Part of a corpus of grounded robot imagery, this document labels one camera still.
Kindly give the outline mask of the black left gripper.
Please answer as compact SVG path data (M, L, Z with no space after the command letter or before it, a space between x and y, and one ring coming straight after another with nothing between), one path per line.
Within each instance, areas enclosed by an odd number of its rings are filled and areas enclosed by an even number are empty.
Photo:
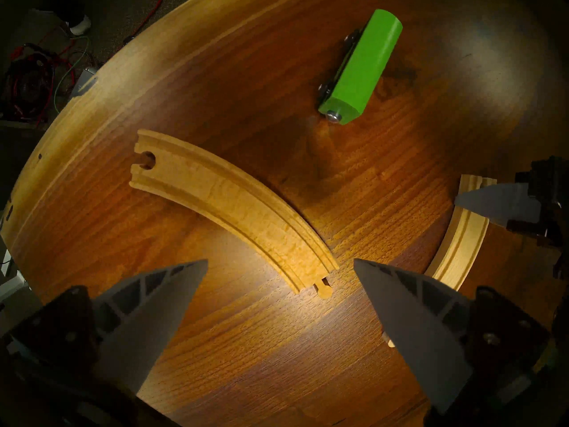
M499 183L456 196L457 207L507 230L555 248L560 256L553 277L568 279L568 159L551 156L517 172L515 183Z

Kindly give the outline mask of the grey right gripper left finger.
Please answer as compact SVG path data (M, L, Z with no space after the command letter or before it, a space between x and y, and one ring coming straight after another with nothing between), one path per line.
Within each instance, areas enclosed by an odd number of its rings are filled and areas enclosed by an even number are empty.
M24 354L138 393L180 327L206 259L125 278L96 298L72 286L9 331Z

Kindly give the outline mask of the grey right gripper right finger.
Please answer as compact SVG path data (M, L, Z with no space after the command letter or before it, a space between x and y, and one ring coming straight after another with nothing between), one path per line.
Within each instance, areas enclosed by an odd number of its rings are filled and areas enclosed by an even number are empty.
M487 414L532 384L549 331L495 289L470 300L391 265L355 258L353 269L435 414Z

